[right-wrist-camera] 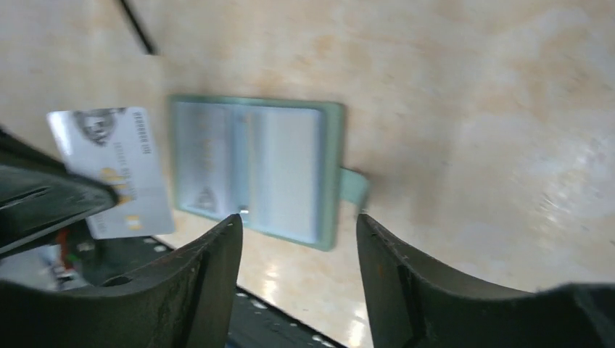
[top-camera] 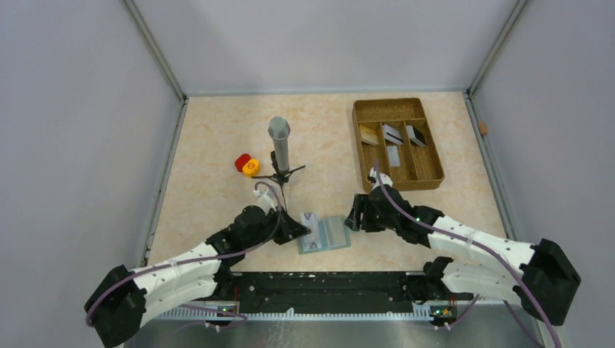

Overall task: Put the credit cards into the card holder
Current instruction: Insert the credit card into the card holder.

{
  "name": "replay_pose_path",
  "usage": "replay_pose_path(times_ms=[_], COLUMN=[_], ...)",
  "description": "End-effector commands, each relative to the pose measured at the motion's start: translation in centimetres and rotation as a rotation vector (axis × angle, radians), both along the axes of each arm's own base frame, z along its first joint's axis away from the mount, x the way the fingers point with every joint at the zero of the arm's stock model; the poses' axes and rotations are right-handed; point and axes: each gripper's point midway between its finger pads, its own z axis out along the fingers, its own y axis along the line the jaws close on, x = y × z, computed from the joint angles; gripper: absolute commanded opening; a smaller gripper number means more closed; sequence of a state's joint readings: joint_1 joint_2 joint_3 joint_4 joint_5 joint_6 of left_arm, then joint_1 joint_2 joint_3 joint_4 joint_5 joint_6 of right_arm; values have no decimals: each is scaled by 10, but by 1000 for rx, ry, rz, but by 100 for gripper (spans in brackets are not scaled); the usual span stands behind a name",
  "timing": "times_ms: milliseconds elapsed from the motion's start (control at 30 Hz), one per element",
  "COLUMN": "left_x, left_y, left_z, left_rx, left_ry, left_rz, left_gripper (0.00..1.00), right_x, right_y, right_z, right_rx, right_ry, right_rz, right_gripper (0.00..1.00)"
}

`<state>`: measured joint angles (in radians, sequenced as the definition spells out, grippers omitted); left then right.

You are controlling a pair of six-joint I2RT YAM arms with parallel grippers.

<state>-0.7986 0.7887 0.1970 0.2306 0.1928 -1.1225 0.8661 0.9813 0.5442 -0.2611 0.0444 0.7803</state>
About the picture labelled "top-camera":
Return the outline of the silver VIP credit card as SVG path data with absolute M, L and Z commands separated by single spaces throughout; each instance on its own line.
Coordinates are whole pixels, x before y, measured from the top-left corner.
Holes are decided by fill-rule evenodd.
M 308 234 L 301 238 L 303 252 L 314 252 L 322 247 L 318 217 L 314 212 L 301 215 L 302 224 L 308 229 Z

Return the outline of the green card holder wallet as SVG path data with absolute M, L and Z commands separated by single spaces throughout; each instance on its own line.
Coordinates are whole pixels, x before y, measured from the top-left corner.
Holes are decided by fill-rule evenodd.
M 322 247 L 314 252 L 303 252 L 301 238 L 297 240 L 299 254 L 312 254 L 316 252 L 326 252 L 335 249 L 344 249 L 351 246 L 350 229 L 344 225 L 345 217 L 335 215 L 331 217 L 318 218 Z

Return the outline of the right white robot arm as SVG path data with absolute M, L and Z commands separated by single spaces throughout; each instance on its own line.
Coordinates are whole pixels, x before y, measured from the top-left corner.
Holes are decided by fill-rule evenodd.
M 482 232 L 428 206 L 411 205 L 389 185 L 356 194 L 344 224 L 367 233 L 394 231 L 410 244 L 459 254 L 424 266 L 425 288 L 435 299 L 480 294 L 521 305 L 532 317 L 564 324 L 581 284 L 579 273 L 554 241 L 513 241 Z

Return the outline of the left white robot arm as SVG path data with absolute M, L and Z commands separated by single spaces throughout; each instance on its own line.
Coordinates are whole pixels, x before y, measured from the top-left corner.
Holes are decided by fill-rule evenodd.
M 111 269 L 84 304 L 86 325 L 104 347 L 117 347 L 149 321 L 193 299 L 225 299 L 230 268 L 269 241 L 278 245 L 310 233 L 282 207 L 245 207 L 226 228 L 183 254 L 154 265 Z

